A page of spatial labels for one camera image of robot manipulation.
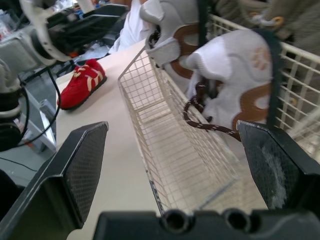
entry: black cable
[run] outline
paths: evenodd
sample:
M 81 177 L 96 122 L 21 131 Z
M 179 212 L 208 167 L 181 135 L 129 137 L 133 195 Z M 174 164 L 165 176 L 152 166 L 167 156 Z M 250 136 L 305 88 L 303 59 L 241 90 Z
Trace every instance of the black cable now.
M 26 104 L 24 129 L 23 129 L 23 132 L 21 133 L 21 140 L 22 140 L 28 130 L 28 122 L 29 122 L 29 116 L 30 116 L 30 103 L 29 103 L 29 97 L 28 97 L 27 91 L 24 87 L 22 87 L 21 92 L 25 98 L 25 104 Z
M 52 81 L 52 83 L 53 83 L 53 85 L 54 85 L 54 87 L 55 87 L 56 93 L 58 94 L 58 99 L 59 99 L 59 101 L 58 101 L 58 102 L 59 102 L 58 108 L 57 108 L 57 110 L 56 110 L 56 112 L 55 112 L 55 115 L 54 115 L 53 119 L 51 120 L 49 126 L 47 126 L 47 127 L 45 128 L 45 130 L 42 131 L 41 134 L 39 134 L 38 136 L 34 137 L 33 139 L 31 139 L 31 140 L 29 140 L 29 141 L 27 141 L 27 142 L 25 142 L 25 143 L 23 143 L 23 144 L 17 145 L 16 148 L 17 148 L 17 147 L 21 147 L 21 146 L 28 145 L 28 144 L 32 143 L 33 141 L 37 140 L 38 138 L 40 138 L 43 134 L 45 134 L 45 132 L 46 132 L 49 128 L 52 127 L 52 125 L 55 123 L 55 121 L 56 121 L 56 119 L 57 119 L 57 116 L 58 116 L 58 113 L 59 113 L 59 110 L 60 110 L 60 106 L 61 106 L 61 94 L 60 94 L 58 85 L 57 85 L 57 83 L 56 83 L 56 81 L 55 81 L 55 78 L 54 78 L 54 76 L 52 75 L 51 70 L 50 70 L 49 68 L 47 68 L 47 72 L 48 72 L 49 77 L 51 78 L 51 81 Z
M 24 165 L 24 164 L 22 164 L 22 163 L 19 163 L 19 162 L 16 162 L 16 161 L 12 161 L 12 160 L 6 159 L 6 158 L 4 158 L 4 157 L 0 157 L 0 159 L 6 160 L 6 161 L 11 162 L 11 163 L 14 163 L 14 164 L 18 164 L 18 165 L 23 166 L 23 167 L 25 167 L 25 168 L 33 171 L 33 172 L 38 172 L 38 170 L 34 170 L 34 169 L 32 169 L 32 168 L 30 168 L 30 167 L 28 167 L 28 166 L 26 166 L 26 165 Z
M 21 25 L 22 25 L 23 21 L 25 20 L 25 18 L 26 18 L 26 15 L 24 13 L 22 13 L 20 18 L 19 18 L 18 23 L 16 24 L 16 26 L 15 26 L 15 28 L 13 30 L 14 32 L 19 30 L 19 28 L 21 27 Z

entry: white sneaker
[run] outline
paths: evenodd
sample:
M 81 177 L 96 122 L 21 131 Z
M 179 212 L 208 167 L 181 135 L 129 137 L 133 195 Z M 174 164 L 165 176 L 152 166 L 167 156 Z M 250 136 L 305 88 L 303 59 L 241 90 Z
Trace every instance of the white sneaker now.
M 184 62 L 198 48 L 197 0 L 148 0 L 140 17 L 153 26 L 146 52 L 186 94 L 193 72 Z
M 273 60 L 280 58 L 281 48 L 276 44 L 271 56 L 265 39 L 253 30 L 236 30 L 212 39 L 186 60 L 202 77 L 223 83 L 217 97 L 205 103 L 203 114 L 212 117 L 211 124 L 236 131 L 238 120 L 266 120 Z

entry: shoe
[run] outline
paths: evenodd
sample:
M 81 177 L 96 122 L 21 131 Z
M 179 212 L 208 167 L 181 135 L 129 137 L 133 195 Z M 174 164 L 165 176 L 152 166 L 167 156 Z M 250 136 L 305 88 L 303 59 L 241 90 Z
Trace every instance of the shoe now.
M 195 73 L 207 81 L 223 84 L 216 98 L 204 101 L 202 114 L 215 125 L 213 130 L 224 127 L 228 130 L 221 132 L 231 135 L 237 131 L 238 120 L 266 120 L 271 89 L 277 96 L 280 90 L 280 53 L 281 46 L 274 34 L 257 29 L 223 34 L 188 57 L 186 64 Z M 276 73 L 277 82 L 272 84 Z
M 243 17 L 256 26 L 267 28 L 284 40 L 303 32 L 319 31 L 319 0 L 238 0 Z
M 197 9 L 197 0 L 148 0 L 140 8 L 152 25 L 145 51 L 185 94 L 193 74 L 185 60 L 198 48 Z
M 69 84 L 61 93 L 60 108 L 74 110 L 80 107 L 106 80 L 105 71 L 96 59 L 89 59 L 82 67 L 77 66 Z

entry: brown shoelace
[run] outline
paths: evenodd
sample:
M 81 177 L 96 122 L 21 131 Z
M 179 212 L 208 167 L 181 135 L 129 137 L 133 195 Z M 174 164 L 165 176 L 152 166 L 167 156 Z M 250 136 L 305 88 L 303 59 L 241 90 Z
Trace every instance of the brown shoelace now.
M 203 129 L 203 130 L 210 130 L 210 131 L 219 131 L 219 132 L 223 132 L 226 133 L 228 135 L 230 135 L 231 137 L 237 139 L 239 142 L 241 142 L 241 138 L 238 132 L 229 129 L 227 127 L 224 126 L 220 126 L 220 125 L 215 125 L 215 124 L 203 124 L 200 122 L 195 122 L 192 121 L 190 119 L 190 117 L 188 116 L 188 110 L 190 108 L 190 106 L 194 106 L 201 114 L 203 113 L 204 109 L 205 109 L 205 105 L 204 105 L 204 99 L 205 99 L 205 95 L 206 95 L 206 85 L 204 83 L 204 81 L 197 83 L 197 85 L 195 86 L 195 90 L 196 90 L 196 95 L 193 96 L 185 105 L 184 109 L 183 109 L 183 118 L 186 121 L 186 123 L 188 125 L 190 125 L 191 127 L 197 128 L 197 129 Z M 207 119 L 208 122 L 212 121 L 212 117 L 209 117 Z

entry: cable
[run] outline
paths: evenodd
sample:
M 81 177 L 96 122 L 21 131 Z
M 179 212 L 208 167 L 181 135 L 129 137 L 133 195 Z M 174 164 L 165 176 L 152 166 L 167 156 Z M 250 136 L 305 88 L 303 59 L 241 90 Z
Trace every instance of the cable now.
M 28 167 L 28 166 L 26 166 L 26 165 L 24 165 L 24 164 L 22 164 L 22 163 L 19 163 L 19 162 L 16 162 L 16 161 L 12 161 L 12 160 L 6 159 L 6 158 L 4 158 L 4 157 L 0 157 L 0 159 L 6 160 L 6 161 L 11 162 L 11 163 L 14 163 L 14 164 L 18 164 L 18 165 L 23 166 L 23 167 L 25 167 L 25 168 L 33 171 L 33 172 L 38 172 L 37 170 L 34 170 L 34 169 L 32 169 L 32 168 L 30 168 L 30 167 Z
M 28 122 L 29 122 L 29 116 L 30 116 L 30 103 L 29 103 L 29 97 L 28 97 L 27 91 L 24 87 L 22 87 L 21 92 L 25 98 L 25 103 L 26 103 L 25 123 L 24 123 L 23 132 L 21 133 L 21 140 L 22 140 L 28 130 Z
M 55 115 L 54 115 L 52 121 L 50 122 L 49 126 L 47 126 L 47 127 L 45 128 L 45 130 L 42 131 L 41 134 L 39 134 L 38 136 L 34 137 L 34 138 L 31 139 L 30 141 L 27 141 L 27 142 L 25 142 L 25 143 L 23 143 L 23 144 L 17 145 L 16 148 L 22 147 L 22 146 L 25 146 L 25 145 L 28 145 L 28 144 L 32 143 L 33 141 L 37 140 L 38 138 L 40 138 L 43 134 L 45 134 L 45 132 L 46 132 L 49 128 L 52 127 L 52 125 L 54 124 L 54 122 L 55 122 L 56 119 L 57 119 L 57 116 L 58 116 L 58 113 L 59 113 L 59 110 L 60 110 L 60 106 L 61 106 L 61 94 L 60 94 L 58 85 L 57 85 L 57 83 L 56 83 L 56 81 L 55 81 L 55 78 L 54 78 L 54 76 L 52 75 L 51 70 L 50 70 L 49 68 L 47 68 L 47 72 L 48 72 L 49 77 L 51 78 L 51 81 L 52 81 L 52 83 L 53 83 L 53 85 L 54 85 L 54 87 L 55 87 L 56 93 L 58 94 L 58 100 L 59 100 L 59 101 L 58 101 L 58 108 L 57 108 L 57 110 L 56 110 L 56 112 L 55 112 Z

